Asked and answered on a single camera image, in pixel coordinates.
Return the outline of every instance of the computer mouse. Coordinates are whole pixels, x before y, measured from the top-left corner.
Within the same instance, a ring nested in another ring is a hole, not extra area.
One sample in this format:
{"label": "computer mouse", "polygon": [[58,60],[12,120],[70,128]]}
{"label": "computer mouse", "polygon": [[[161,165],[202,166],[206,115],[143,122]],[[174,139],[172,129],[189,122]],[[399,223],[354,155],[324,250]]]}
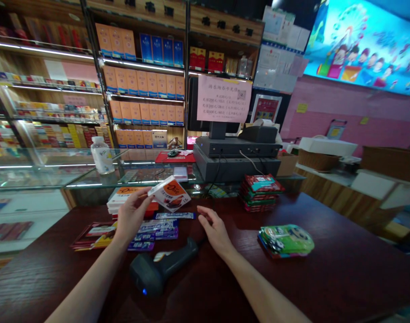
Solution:
{"label": "computer mouse", "polygon": [[176,149],[172,149],[169,153],[168,153],[168,157],[176,157],[178,156],[179,152]]}

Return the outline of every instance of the yellow sticky note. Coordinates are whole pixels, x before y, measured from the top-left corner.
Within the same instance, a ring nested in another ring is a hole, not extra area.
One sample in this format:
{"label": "yellow sticky note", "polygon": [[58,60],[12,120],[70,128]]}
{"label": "yellow sticky note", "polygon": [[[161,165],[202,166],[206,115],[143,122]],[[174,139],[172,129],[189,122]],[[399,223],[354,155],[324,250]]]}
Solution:
{"label": "yellow sticky note", "polygon": [[308,110],[308,105],[306,103],[299,103],[296,110],[297,113],[305,113]]}
{"label": "yellow sticky note", "polygon": [[334,128],[333,130],[332,130],[332,132],[330,133],[330,136],[331,137],[336,137],[337,135],[338,135],[338,133],[339,133],[339,128]]}
{"label": "yellow sticky note", "polygon": [[360,124],[367,124],[369,122],[369,117],[363,117],[363,119],[360,121]]}

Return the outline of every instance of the hand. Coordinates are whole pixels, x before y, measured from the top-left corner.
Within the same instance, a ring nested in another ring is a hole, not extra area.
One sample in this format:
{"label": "hand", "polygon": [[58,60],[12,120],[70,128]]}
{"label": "hand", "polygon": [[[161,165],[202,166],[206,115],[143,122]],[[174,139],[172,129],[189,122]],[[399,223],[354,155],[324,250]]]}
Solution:
{"label": "hand", "polygon": [[132,193],[127,201],[120,206],[114,240],[128,244],[136,236],[142,224],[145,211],[154,198],[154,196],[147,195],[150,189],[151,187],[149,186]]}
{"label": "hand", "polygon": [[227,259],[233,253],[236,253],[236,249],[227,235],[226,227],[223,220],[217,215],[217,213],[204,206],[197,206],[197,211],[200,213],[199,222],[206,231],[209,243],[214,248],[215,252],[223,258]]}

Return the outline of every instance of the white box on counter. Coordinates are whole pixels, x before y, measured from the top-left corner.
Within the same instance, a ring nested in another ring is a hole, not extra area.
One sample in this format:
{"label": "white box on counter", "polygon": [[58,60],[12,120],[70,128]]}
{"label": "white box on counter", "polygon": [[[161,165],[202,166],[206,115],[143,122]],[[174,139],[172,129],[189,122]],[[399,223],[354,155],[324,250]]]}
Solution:
{"label": "white box on counter", "polygon": [[351,156],[357,148],[357,144],[342,140],[318,139],[303,137],[299,148],[310,153],[322,153],[335,156]]}

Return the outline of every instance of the pink paper notice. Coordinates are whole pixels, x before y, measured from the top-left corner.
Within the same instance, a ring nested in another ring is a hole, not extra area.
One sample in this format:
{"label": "pink paper notice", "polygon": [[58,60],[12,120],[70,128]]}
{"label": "pink paper notice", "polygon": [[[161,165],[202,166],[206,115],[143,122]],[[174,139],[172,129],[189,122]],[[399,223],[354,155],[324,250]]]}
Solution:
{"label": "pink paper notice", "polygon": [[199,75],[197,120],[245,122],[250,100],[249,82]]}

